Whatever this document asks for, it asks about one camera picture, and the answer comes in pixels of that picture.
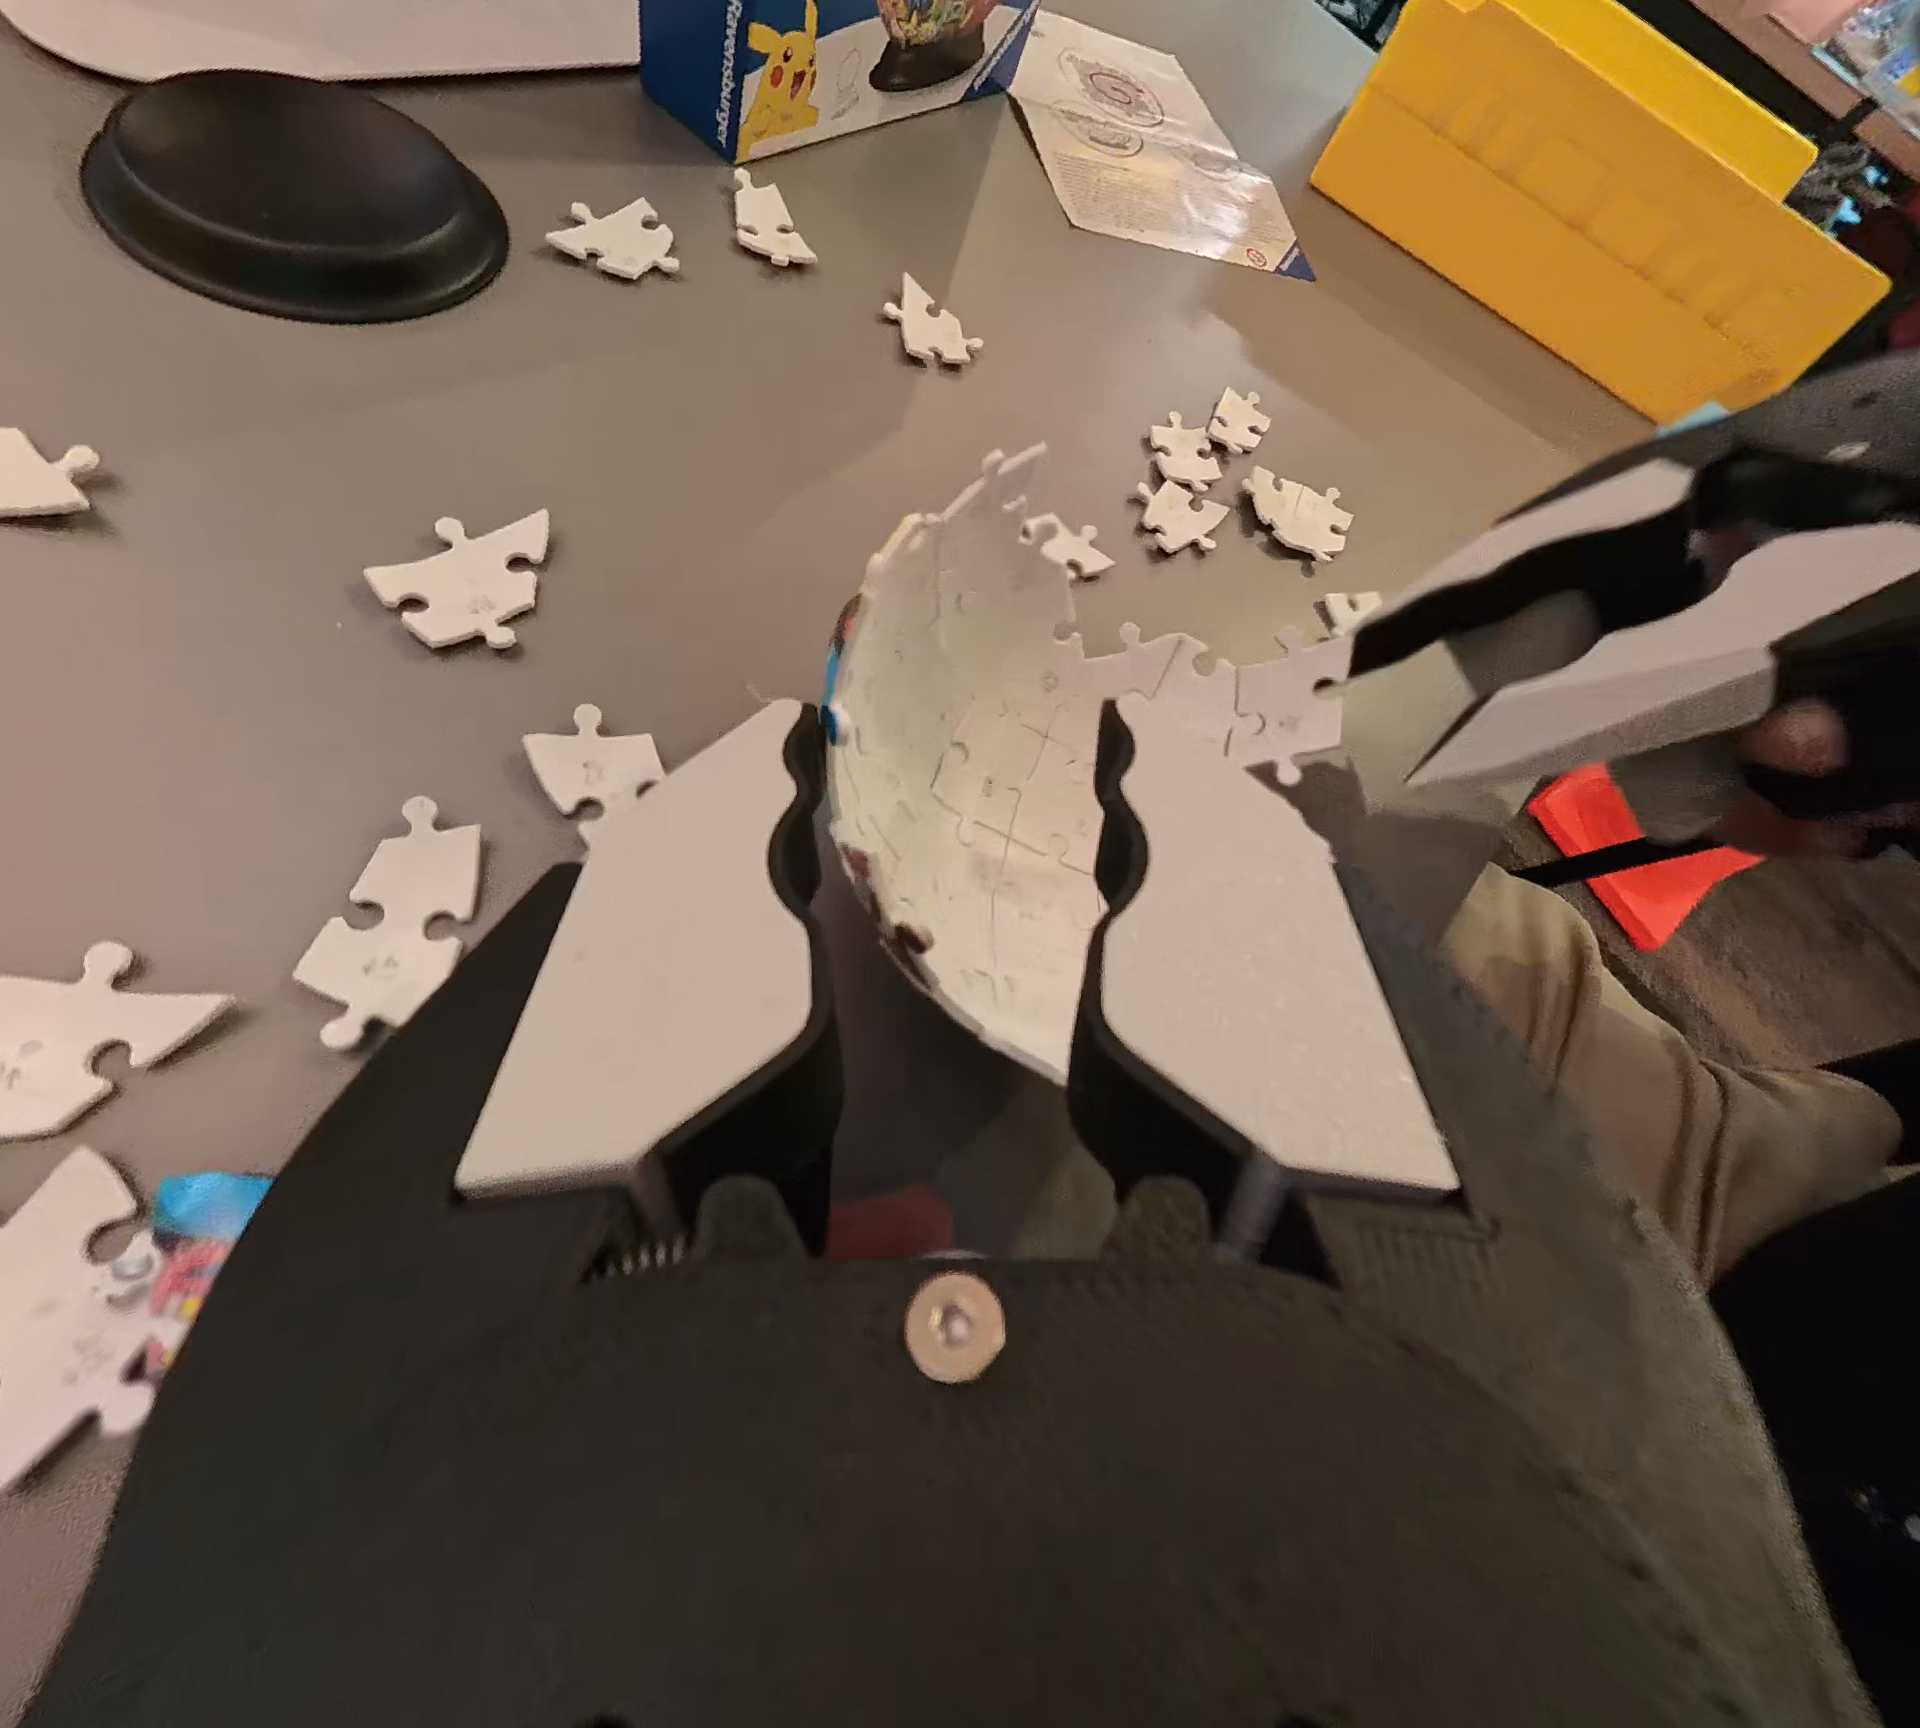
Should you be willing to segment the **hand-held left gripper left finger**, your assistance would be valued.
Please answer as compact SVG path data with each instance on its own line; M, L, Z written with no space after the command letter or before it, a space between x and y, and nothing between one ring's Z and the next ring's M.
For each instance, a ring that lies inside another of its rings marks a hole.
M827 1237L842 1054L820 925L816 704L774 700L710 742L451 995L478 1105L451 1166L467 1204L614 1191L653 1238L756 1180L807 1252Z

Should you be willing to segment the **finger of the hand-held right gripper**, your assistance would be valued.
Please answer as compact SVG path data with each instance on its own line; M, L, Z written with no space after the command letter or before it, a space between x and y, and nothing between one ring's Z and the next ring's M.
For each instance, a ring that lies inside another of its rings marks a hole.
M1359 623L1345 680L1431 650L1465 683L1536 680L1692 609L1702 476L1668 454L1622 460L1501 519Z
M1551 777L1747 728L1773 702L1779 647L1912 582L1915 561L1917 529L1905 521L1766 541L1690 607L1501 685L1406 780Z

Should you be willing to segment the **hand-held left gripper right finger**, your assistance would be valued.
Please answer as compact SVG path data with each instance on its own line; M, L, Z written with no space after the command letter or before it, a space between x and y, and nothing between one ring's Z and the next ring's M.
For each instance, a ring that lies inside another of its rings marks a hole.
M1126 1204L1179 1185L1272 1260L1306 1196L1441 1213L1461 1177L1336 857L1264 771L1139 695L1099 709L1067 1118Z

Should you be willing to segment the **white puzzle piece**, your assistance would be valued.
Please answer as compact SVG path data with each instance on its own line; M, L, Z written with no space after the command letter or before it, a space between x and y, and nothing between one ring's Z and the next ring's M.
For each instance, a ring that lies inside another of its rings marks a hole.
M1301 764L1341 748L1343 687L1352 637L1307 637L1284 627L1275 655L1234 668L1234 723L1226 763L1298 787Z
M660 220L660 212L646 198L595 212L586 203L571 203L568 223L541 237L546 249L602 276L644 280L647 276L678 276L682 261L674 252L674 230Z
M935 299L903 271L898 292L882 307L880 319L895 331L902 354L940 373L970 368L986 340L966 333L960 316L937 305Z
M818 254L795 228L776 185L756 182L745 167L731 170L731 226L742 252L778 269L809 269Z

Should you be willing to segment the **assembled white puzzle ball section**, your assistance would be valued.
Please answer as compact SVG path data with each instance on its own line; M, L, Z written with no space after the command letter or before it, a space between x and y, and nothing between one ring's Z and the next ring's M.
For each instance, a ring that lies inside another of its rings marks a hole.
M870 557L827 660L827 832L886 953L981 1046L1064 1087L1092 933L1103 704L1242 724L1235 666L1196 637L1087 655L1072 582L1025 525L1045 445L991 451Z

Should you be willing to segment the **scattered loose puzzle pieces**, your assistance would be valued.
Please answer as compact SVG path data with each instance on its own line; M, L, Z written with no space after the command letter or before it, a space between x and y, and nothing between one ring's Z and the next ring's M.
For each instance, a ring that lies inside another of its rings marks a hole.
M1024 531L1073 578L1113 565L1092 549L1092 529L1076 533L1057 517L1036 515ZM439 555L365 570L375 599L401 609L401 627L427 649L482 639L510 645L511 619L533 607L538 577L525 565L546 555L547 517L522 517L479 538L442 521L436 534L445 543ZM1352 637L1377 607L1376 592L1329 594L1320 614L1327 637ZM523 753L561 814L598 806L582 828L587 850L605 820L667 778L646 736L605 736L591 704L574 711L571 733L523 736ZM353 1051L374 1025L398 1034L434 986L461 975L461 946L426 931L442 919L472 919L479 832L442 828L427 796L409 799L400 814L403 832L377 844L347 893L379 921L329 921L294 975L342 1010L319 1031L331 1051ZM93 1068L102 1051L123 1046L133 1066L152 1066L228 1008L217 996L126 992L120 980L129 966L131 950L106 943L88 948L73 980L4 977L4 1140L58 1137L97 1105L108 1092ZM137 1204L103 1156L73 1147L4 1220L4 1496L81 1428L123 1436L145 1422L158 1380L148 1365L180 1350L200 1308L184 1298L188 1273L198 1274L193 1260L184 1247L169 1257L156 1237L220 1242L210 1251L217 1269L253 1204L256 1196L244 1199L237 1226L224 1226L214 1218L160 1223L156 1199L154 1224L137 1229L114 1260L93 1260L91 1240L129 1223Z

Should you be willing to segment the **person's right hand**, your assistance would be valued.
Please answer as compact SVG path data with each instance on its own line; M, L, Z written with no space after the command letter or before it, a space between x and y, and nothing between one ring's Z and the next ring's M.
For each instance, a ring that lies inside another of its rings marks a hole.
M1800 814L1768 791L1804 799L1808 787L1837 780L1851 764L1851 740L1839 711L1818 698L1782 706L1739 736L1742 787L1711 824L1713 841L1738 852L1788 860L1870 860L1887 850L1915 852L1914 799L1873 808Z

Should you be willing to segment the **person's left hand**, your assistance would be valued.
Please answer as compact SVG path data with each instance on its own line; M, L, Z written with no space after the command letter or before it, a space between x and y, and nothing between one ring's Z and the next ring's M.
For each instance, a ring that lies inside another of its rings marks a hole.
M827 1210L827 1263L943 1258L954 1251L952 1210L927 1185L838 1199Z

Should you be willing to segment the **red bag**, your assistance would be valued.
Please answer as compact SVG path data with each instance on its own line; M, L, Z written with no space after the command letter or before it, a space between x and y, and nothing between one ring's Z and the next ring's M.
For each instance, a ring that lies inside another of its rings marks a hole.
M1545 780L1523 814L1553 855L1520 876L1551 893L1587 893L1642 955L1668 946L1715 888L1764 864L1711 841L1651 841L1603 766Z

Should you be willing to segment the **yellow plastic bin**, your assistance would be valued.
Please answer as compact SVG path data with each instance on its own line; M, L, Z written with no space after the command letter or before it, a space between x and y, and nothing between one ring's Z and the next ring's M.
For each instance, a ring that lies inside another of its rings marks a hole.
M1892 292L1811 141L1616 0L1406 0L1310 187L1656 425L1793 385Z

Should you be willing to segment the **paper instruction leaflet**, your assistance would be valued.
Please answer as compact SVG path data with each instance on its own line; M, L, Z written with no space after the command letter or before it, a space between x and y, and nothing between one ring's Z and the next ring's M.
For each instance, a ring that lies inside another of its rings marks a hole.
M1275 182L1237 157L1173 57L1041 11L1010 94L1073 228L1315 278Z

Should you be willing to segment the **person's black top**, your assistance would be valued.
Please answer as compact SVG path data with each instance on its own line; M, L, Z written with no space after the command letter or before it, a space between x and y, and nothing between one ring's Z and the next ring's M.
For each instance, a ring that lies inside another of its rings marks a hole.
M1917 1177L1771 1237L1710 1291L1836 1630L1917 1722Z

